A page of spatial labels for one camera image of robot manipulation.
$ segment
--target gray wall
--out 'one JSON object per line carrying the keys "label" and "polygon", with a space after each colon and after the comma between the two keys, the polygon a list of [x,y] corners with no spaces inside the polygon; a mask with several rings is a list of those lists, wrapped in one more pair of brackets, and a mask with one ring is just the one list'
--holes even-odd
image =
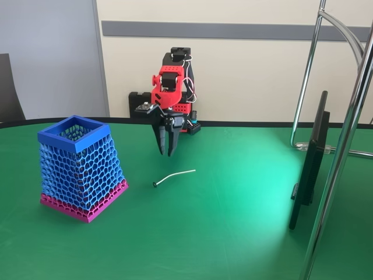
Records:
{"label": "gray wall", "polygon": [[92,0],[0,0],[0,53],[10,55],[27,119],[108,116],[94,6]]}

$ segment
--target metal stand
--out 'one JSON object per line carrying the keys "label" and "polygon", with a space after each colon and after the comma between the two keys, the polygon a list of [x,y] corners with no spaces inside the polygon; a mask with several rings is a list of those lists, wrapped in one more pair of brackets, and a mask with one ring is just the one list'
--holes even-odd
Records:
{"label": "metal stand", "polygon": [[[305,91],[307,88],[307,83],[308,83],[308,78],[309,78],[309,73],[311,72],[311,66],[312,66],[312,61],[314,60],[314,54],[316,50],[316,44],[318,41],[318,36],[319,36],[319,31],[321,27],[321,21],[322,19],[326,19],[328,22],[330,22],[332,25],[334,25],[343,35],[343,37],[347,40],[349,43],[356,59],[357,66],[361,65],[361,60],[364,54],[364,47],[358,40],[358,38],[352,33],[347,26],[345,26],[342,22],[337,20],[335,17],[329,15],[324,11],[325,8],[325,2],[326,0],[321,0],[320,1],[320,7],[319,7],[319,12],[318,16],[316,19],[316,25],[315,25],[315,30],[314,30],[314,36],[312,38],[312,43],[311,43],[311,48],[309,50],[309,55],[308,55],[308,60],[307,60],[307,66],[305,69],[304,77],[303,77],[303,83],[302,83],[302,88],[301,92],[299,95],[299,100],[298,100],[298,105],[297,105],[297,110],[295,111],[295,117],[294,117],[294,122],[293,122],[293,129],[291,130],[291,137],[290,137],[290,145],[296,149],[299,150],[305,150],[306,147],[304,147],[304,143],[294,143],[294,138],[295,138],[295,132],[298,127],[298,122],[299,122],[299,117],[301,114],[302,110],[302,105],[303,105],[303,100],[304,100],[304,95]],[[336,148],[332,147],[331,152],[336,152]],[[373,158],[373,153],[369,152],[363,152],[360,150],[350,150],[349,154],[355,155],[355,156],[362,156],[365,158]]]}
{"label": "metal stand", "polygon": [[302,91],[298,102],[297,113],[294,119],[293,131],[291,134],[290,141],[292,145],[294,143],[294,134],[298,124],[300,107],[303,102],[305,87],[307,85],[309,70],[311,69],[312,59],[314,56],[317,36],[321,25],[322,17],[330,21],[342,32],[342,34],[344,34],[347,41],[353,48],[359,67],[353,95],[349,104],[349,108],[347,110],[346,118],[344,119],[342,132],[339,136],[337,148],[335,148],[333,163],[329,170],[328,179],[326,180],[325,189],[321,198],[320,207],[316,216],[316,221],[314,224],[314,228],[312,230],[311,239],[308,244],[307,252],[305,255],[305,261],[301,270],[299,280],[308,280],[311,275],[312,266],[315,261],[316,253],[319,249],[320,239],[325,228],[326,220],[329,216],[330,208],[332,206],[334,194],[336,191],[336,186],[338,185],[340,177],[342,175],[347,155],[349,153],[352,153],[354,155],[366,156],[369,158],[373,155],[371,153],[349,150],[356,130],[358,119],[361,114],[361,110],[363,109],[365,97],[367,96],[368,88],[373,74],[373,24],[369,35],[369,39],[367,41],[367,45],[365,47],[365,51],[362,53],[362,56],[360,56],[361,45],[358,42],[356,42],[357,39],[354,37],[354,35],[344,25],[342,25],[336,19],[329,16],[323,11],[325,1],[326,0],[321,0],[320,3],[320,11],[318,13],[318,19],[316,21],[314,39],[312,41],[311,50],[309,52],[306,73],[303,80]]}

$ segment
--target green table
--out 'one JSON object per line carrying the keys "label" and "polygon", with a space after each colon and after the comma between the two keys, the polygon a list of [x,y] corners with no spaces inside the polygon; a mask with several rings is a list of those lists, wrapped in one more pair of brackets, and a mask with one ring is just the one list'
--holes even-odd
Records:
{"label": "green table", "polygon": [[[204,127],[181,135],[169,158],[150,126],[111,124],[129,189],[84,224],[39,203],[36,133],[49,125],[0,129],[0,279],[298,278],[333,155],[290,232],[305,157],[289,147],[290,128]],[[339,132],[329,130],[329,144]],[[358,129],[352,148],[372,142],[372,130]],[[372,182],[373,161],[349,157],[311,279],[371,279]]]}

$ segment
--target black table edge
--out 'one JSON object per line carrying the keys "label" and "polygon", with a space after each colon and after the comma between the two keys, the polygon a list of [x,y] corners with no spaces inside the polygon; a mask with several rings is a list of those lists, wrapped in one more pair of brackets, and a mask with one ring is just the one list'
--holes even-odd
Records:
{"label": "black table edge", "polygon": [[[109,118],[109,117],[89,117],[92,120],[101,121],[102,123],[112,124],[149,124],[147,119],[141,118]],[[65,118],[36,118],[32,120],[23,121],[10,121],[0,123],[0,128],[18,127],[21,125],[30,124],[47,124],[57,123]],[[198,121],[203,127],[292,127],[292,122],[262,122],[262,121]],[[299,122],[298,127],[300,128],[312,128],[313,122]],[[341,128],[342,123],[332,122],[329,123],[330,128]],[[373,129],[373,124],[358,124],[359,129]]]}

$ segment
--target electrical wire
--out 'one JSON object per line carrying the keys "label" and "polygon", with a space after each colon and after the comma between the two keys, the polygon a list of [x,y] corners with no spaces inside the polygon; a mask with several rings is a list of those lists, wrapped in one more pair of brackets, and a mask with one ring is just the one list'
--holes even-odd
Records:
{"label": "electrical wire", "polygon": [[189,90],[192,92],[192,95],[189,96],[186,100],[187,103],[194,103],[197,101],[197,95],[195,93],[195,89],[194,89],[194,83],[192,81],[192,79],[189,77],[189,67],[191,66],[191,61],[193,60],[193,56],[189,55],[191,58],[190,59],[186,59],[186,60],[183,60],[182,62],[182,66],[184,67],[185,63],[187,62],[188,63],[188,66],[186,67],[186,70],[185,70],[185,78],[182,80],[183,82],[186,80],[186,84],[188,85],[189,87]]}
{"label": "electrical wire", "polygon": [[162,180],[160,180],[158,183],[153,182],[153,186],[154,186],[154,188],[156,188],[160,183],[162,183],[164,180],[166,180],[166,179],[168,179],[172,176],[179,175],[179,174],[184,174],[184,173],[195,172],[195,171],[196,170],[193,169],[193,170],[188,170],[188,171],[183,171],[183,172],[177,172],[177,173],[170,174],[170,175],[166,176],[165,178],[163,178]]}

